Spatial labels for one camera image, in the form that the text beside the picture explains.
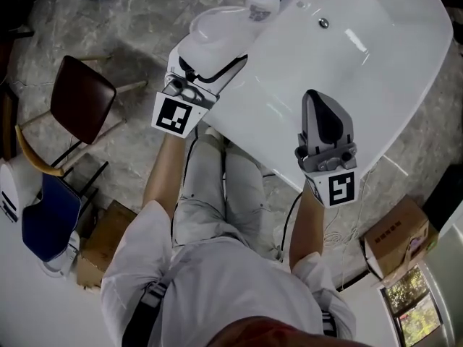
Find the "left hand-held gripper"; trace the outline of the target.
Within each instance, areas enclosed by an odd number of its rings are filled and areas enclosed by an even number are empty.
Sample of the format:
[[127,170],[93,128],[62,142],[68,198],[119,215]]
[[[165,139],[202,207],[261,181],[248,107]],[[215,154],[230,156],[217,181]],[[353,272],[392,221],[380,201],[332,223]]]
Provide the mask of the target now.
[[200,87],[178,75],[188,70],[178,47],[169,53],[165,88],[156,93],[151,126],[186,138],[217,103],[217,95],[245,66],[248,55],[236,58],[213,82],[202,82]]

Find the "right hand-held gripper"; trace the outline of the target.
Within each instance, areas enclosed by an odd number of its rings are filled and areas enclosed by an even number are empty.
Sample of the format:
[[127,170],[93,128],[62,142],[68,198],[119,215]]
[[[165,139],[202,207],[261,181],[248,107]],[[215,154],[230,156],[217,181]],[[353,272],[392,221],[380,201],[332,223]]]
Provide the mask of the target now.
[[[333,98],[307,90],[302,99],[302,133],[294,151],[315,198],[324,207],[338,207],[358,198],[357,146],[348,112]],[[333,145],[316,147],[320,141]]]

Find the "translucent white plastic jug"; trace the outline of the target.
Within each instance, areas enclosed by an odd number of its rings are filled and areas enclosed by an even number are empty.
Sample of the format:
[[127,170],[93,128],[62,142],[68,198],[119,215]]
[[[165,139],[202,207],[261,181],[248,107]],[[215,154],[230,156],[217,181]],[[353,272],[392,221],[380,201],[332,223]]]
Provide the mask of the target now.
[[179,56],[201,77],[211,78],[243,54],[266,23],[247,7],[218,7],[199,14],[178,46]]

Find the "white sink basin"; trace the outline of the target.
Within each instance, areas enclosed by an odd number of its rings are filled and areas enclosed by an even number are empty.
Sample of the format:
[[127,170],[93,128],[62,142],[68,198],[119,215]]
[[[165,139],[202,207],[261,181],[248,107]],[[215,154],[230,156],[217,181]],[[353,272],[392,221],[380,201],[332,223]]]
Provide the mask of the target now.
[[302,97],[317,90],[352,117],[365,174],[423,102],[451,39],[441,0],[289,0],[204,120],[301,190]]

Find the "person's left forearm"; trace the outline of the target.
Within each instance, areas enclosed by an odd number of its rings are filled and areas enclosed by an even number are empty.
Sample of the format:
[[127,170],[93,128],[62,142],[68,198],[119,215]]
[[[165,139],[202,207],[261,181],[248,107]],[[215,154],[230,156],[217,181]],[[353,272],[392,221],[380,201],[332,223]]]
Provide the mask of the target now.
[[165,134],[155,163],[148,177],[142,207],[156,201],[172,220],[179,199],[186,140]]

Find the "person's right forearm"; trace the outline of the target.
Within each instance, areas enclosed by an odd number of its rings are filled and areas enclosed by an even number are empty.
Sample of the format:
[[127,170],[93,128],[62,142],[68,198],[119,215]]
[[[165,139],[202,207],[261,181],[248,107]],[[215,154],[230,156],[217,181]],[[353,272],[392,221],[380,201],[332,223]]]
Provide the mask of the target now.
[[289,246],[289,266],[291,271],[301,259],[309,254],[318,253],[322,255],[324,248],[324,214],[324,206],[319,203],[310,185],[306,182]]

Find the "brown cushioned wooden chair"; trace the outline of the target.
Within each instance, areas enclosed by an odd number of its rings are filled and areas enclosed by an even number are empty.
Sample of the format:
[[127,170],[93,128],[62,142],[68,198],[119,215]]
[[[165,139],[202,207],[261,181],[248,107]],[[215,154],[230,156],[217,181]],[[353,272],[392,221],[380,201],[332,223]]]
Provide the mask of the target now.
[[[146,80],[142,80],[121,87],[114,87],[102,74],[85,64],[87,61],[99,59],[98,56],[81,59],[65,56],[61,61],[54,82],[50,109],[15,126],[17,141],[24,156],[34,168],[43,174],[63,177],[78,160],[95,149],[98,143],[123,127],[126,124],[126,119],[121,119],[104,133],[101,132],[116,96],[145,87],[148,84]],[[23,134],[26,128],[50,116],[73,137],[77,138],[77,143],[68,149],[64,156],[68,156],[82,143],[85,144],[84,148],[61,166],[57,163],[50,165],[45,162],[30,146]]]

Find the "person's light grey trousers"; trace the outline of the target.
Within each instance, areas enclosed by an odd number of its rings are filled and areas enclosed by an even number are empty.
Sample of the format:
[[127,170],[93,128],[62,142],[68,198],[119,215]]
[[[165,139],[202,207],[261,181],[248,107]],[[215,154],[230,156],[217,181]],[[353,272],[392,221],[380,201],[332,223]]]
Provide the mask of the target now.
[[175,245],[230,236],[268,260],[280,260],[273,231],[259,163],[224,138],[202,135],[174,214]]

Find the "black box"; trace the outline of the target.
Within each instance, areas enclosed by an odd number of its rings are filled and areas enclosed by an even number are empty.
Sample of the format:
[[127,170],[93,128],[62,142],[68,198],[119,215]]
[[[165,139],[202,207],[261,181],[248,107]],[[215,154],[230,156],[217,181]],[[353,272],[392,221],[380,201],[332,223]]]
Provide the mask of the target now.
[[463,164],[453,164],[447,168],[426,202],[427,215],[438,231],[442,230],[462,201]]

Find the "person's white shirt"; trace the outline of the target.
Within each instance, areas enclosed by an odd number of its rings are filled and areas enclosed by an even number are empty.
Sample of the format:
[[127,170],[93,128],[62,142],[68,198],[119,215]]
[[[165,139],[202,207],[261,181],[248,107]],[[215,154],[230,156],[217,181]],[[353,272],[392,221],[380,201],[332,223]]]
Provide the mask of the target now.
[[160,312],[149,329],[149,347],[206,347],[229,324],[268,317],[305,331],[323,332],[322,314],[337,335],[355,337],[354,314],[335,289],[318,253],[282,270],[229,236],[186,244],[173,254],[170,220],[149,202],[129,224],[101,282],[103,318],[113,343],[141,298],[161,289]]

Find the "large open cardboard box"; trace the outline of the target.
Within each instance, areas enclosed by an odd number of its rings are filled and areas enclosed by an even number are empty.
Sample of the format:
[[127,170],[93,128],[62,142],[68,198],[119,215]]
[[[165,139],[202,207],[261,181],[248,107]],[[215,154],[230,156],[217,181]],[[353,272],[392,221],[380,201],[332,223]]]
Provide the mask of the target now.
[[86,289],[100,289],[103,276],[116,248],[136,213],[113,200],[97,222],[77,258],[77,284]]

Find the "white cabinet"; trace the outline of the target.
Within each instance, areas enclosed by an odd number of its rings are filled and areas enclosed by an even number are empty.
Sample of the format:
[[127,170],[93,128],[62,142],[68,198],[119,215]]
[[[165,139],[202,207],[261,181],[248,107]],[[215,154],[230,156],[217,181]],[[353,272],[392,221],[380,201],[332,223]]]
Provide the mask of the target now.
[[448,347],[463,347],[463,213],[443,228],[423,268]]

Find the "person's chin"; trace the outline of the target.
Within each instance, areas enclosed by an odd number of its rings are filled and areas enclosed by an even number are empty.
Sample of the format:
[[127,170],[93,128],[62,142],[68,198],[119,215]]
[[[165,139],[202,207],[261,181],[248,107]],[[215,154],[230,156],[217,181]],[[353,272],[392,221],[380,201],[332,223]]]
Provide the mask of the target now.
[[237,320],[218,332],[207,347],[370,347],[357,341],[301,331],[268,317]]

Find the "white bin with black stripe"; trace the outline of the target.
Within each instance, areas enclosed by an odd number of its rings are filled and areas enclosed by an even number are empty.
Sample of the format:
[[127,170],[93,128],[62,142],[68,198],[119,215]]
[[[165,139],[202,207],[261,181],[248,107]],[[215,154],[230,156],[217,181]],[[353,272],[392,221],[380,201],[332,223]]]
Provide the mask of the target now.
[[0,208],[11,222],[21,221],[22,211],[41,190],[42,173],[23,155],[0,165]]

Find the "white toilet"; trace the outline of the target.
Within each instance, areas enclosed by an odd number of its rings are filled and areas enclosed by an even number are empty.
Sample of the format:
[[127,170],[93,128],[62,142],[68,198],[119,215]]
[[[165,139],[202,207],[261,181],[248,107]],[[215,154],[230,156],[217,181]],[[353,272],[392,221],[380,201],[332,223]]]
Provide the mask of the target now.
[[66,249],[49,262],[40,261],[42,271],[52,278],[65,278],[71,272],[73,264],[80,252],[80,236],[73,231]]

